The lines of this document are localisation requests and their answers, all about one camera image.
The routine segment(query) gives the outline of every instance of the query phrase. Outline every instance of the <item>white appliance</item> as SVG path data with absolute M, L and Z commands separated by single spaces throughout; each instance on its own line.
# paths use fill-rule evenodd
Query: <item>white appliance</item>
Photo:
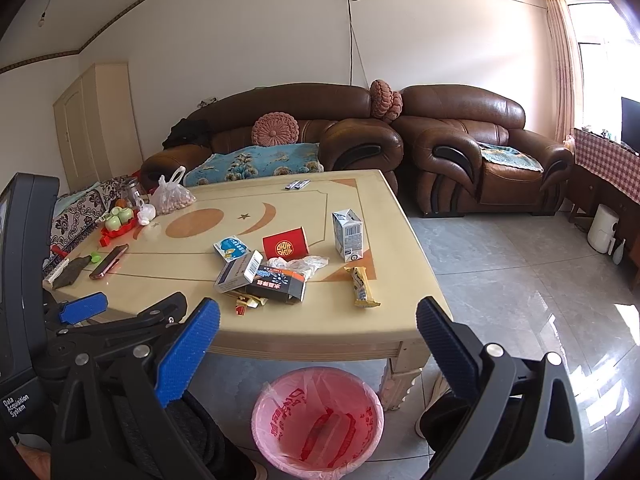
M 618 227 L 618 215 L 607 206 L 600 204 L 587 235 L 589 245 L 599 253 L 611 254 L 616 241 L 614 238 L 616 227 Z

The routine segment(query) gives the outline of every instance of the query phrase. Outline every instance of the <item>patterned sofa cover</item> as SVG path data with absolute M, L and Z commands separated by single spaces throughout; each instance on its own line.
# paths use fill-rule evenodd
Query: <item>patterned sofa cover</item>
M 128 178 L 119 176 L 101 182 L 98 187 L 80 197 L 56 216 L 51 225 L 51 245 L 57 245 L 68 253 L 94 232 L 97 228 L 97 219 L 107 211 L 111 203 L 126 196 L 122 186 Z M 44 276 L 47 276 L 60 263 L 60 260 L 62 260 L 61 256 L 50 251 L 49 263 L 44 267 Z

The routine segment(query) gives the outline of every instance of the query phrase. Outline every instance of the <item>plastic bag of peanuts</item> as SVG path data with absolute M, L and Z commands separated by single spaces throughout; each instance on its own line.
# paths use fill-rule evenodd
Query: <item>plastic bag of peanuts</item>
M 149 202 L 156 208 L 156 213 L 166 215 L 176 209 L 182 209 L 196 201 L 193 193 L 180 184 L 186 169 L 180 166 L 166 182 L 164 175 L 158 180 L 158 188 L 154 191 Z

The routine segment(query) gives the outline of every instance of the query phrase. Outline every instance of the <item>shoe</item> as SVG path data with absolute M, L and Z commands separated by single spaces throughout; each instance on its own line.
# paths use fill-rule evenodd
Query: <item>shoe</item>
M 251 463 L 255 467 L 255 480 L 267 480 L 267 469 L 262 464 L 258 464 L 251 460 Z
M 449 387 L 449 383 L 444 378 L 442 372 L 438 372 L 438 376 L 436 377 L 436 381 L 433 383 L 433 390 L 431 391 L 431 399 L 427 404 L 427 409 L 422 412 L 422 415 L 418 417 L 418 420 L 415 422 L 415 433 L 418 434 L 420 438 L 426 440 L 426 437 L 422 434 L 422 430 L 420 429 L 420 421 L 425 413 L 429 411 L 429 408 L 433 406 L 436 401 L 442 397 L 447 392 L 450 392 L 451 388 Z

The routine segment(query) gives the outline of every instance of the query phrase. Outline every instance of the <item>white cardboard box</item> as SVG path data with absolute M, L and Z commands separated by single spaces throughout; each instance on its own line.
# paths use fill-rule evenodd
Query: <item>white cardboard box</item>
M 345 262 L 364 257 L 362 220 L 351 209 L 332 214 L 334 220 L 335 249 Z
M 248 285 L 254 280 L 255 273 L 262 262 L 262 255 L 258 251 L 247 253 L 232 260 L 220 271 L 214 289 L 220 293 L 228 292 Z

